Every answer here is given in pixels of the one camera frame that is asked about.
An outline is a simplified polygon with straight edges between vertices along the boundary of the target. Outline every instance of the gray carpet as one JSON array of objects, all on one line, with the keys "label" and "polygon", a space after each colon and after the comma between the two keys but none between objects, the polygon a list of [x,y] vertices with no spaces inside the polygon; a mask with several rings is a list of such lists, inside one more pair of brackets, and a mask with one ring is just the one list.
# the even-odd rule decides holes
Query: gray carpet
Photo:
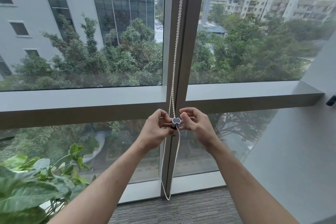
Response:
[{"label": "gray carpet", "polygon": [[119,205],[109,223],[242,222],[228,189],[217,188]]}]

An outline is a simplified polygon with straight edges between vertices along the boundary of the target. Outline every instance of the forearm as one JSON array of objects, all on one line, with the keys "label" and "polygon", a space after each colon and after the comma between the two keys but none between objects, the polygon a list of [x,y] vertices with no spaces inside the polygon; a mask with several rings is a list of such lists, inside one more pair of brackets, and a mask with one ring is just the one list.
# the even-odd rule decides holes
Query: forearm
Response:
[{"label": "forearm", "polygon": [[216,160],[244,224],[298,223],[220,140],[215,140],[209,152]]},{"label": "forearm", "polygon": [[135,142],[49,223],[107,223],[146,151]]}]

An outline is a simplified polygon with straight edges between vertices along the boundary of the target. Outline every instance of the person's right hand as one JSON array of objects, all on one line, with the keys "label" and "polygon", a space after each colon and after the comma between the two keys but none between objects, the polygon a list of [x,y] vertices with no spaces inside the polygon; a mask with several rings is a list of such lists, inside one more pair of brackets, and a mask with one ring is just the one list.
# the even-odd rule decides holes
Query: person's right hand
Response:
[{"label": "person's right hand", "polygon": [[190,130],[194,133],[200,143],[208,151],[209,147],[219,141],[215,131],[212,128],[210,120],[206,114],[195,107],[186,107],[180,109],[183,126],[180,130]]}]

